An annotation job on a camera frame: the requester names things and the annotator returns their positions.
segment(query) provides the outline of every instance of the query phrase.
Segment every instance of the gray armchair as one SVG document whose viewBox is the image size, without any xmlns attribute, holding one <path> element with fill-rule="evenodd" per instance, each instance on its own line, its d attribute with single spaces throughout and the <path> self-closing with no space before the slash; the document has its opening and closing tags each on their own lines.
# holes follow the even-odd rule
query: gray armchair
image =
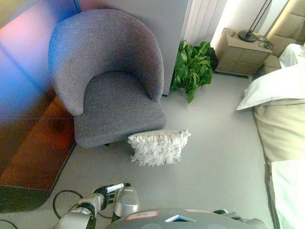
<svg viewBox="0 0 305 229">
<path fill-rule="evenodd" d="M 74 116 L 75 141 L 93 147 L 162 129 L 163 61 L 152 32 L 118 10 L 61 21 L 49 45 L 55 91 Z"/>
</svg>

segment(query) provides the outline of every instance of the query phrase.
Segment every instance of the gray floor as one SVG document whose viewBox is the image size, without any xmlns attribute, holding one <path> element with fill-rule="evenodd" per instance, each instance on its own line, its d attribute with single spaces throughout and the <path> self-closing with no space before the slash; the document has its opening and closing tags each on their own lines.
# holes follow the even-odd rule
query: gray floor
<svg viewBox="0 0 305 229">
<path fill-rule="evenodd" d="M 259 218 L 273 228 L 264 183 L 264 155 L 251 110 L 236 112 L 249 80 L 215 74 L 211 85 L 196 91 L 187 104 L 183 91 L 162 98 L 166 129 L 188 128 L 192 136 L 182 152 L 182 161 L 161 167 L 139 167 L 130 161 L 126 142 L 83 149 L 76 146 L 51 198 L 38 210 L 2 214 L 19 229 L 51 229 L 57 219 L 51 204 L 62 189 L 83 195 L 102 185 L 131 182 L 142 207 L 197 208 L 235 211 L 243 218 Z M 76 198 L 63 195 L 63 213 Z M 111 207 L 104 212 L 111 215 Z M 97 227 L 109 223 L 98 218 Z"/>
</svg>

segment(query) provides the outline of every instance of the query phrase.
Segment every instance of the lamp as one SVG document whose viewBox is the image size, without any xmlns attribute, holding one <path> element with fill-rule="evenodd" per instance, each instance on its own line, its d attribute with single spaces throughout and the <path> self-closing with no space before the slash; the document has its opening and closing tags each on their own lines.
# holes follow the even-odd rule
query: lamp
<svg viewBox="0 0 305 229">
<path fill-rule="evenodd" d="M 238 37 L 240 40 L 245 41 L 245 42 L 255 42 L 256 41 L 256 36 L 252 32 L 257 27 L 259 21 L 262 19 L 263 15 L 265 14 L 265 12 L 268 9 L 271 2 L 272 2 L 272 0 L 266 0 L 265 3 L 263 4 L 261 10 L 258 12 L 258 15 L 256 16 L 255 20 L 253 21 L 251 27 L 248 30 L 241 30 L 238 33 Z"/>
</svg>

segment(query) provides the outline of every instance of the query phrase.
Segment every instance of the green leaves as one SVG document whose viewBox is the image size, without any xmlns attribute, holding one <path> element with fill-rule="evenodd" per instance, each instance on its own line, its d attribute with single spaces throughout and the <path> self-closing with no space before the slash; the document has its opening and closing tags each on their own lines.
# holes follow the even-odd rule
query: green leaves
<svg viewBox="0 0 305 229">
<path fill-rule="evenodd" d="M 171 91 L 184 88 L 187 102 L 194 99 L 195 90 L 212 81 L 213 71 L 210 66 L 210 57 L 205 54 L 210 49 L 210 43 L 201 42 L 198 48 L 183 41 L 179 45 L 176 58 Z"/>
</svg>

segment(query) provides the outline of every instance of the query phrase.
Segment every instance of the label sticker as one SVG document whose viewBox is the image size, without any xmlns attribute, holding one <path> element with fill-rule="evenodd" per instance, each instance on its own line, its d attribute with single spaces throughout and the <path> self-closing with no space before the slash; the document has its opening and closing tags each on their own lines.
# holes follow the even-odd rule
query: label sticker
<svg viewBox="0 0 305 229">
<path fill-rule="evenodd" d="M 159 215 L 158 211 L 146 211 L 146 212 L 132 214 L 129 217 L 127 217 L 126 220 L 150 218 L 150 217 L 156 217 L 158 215 Z"/>
<path fill-rule="evenodd" d="M 185 208 L 184 210 L 185 210 L 185 211 L 187 211 L 187 212 L 196 212 L 196 213 L 211 213 L 210 211 L 197 210 L 197 209 L 188 209 L 188 208 Z"/>
</svg>

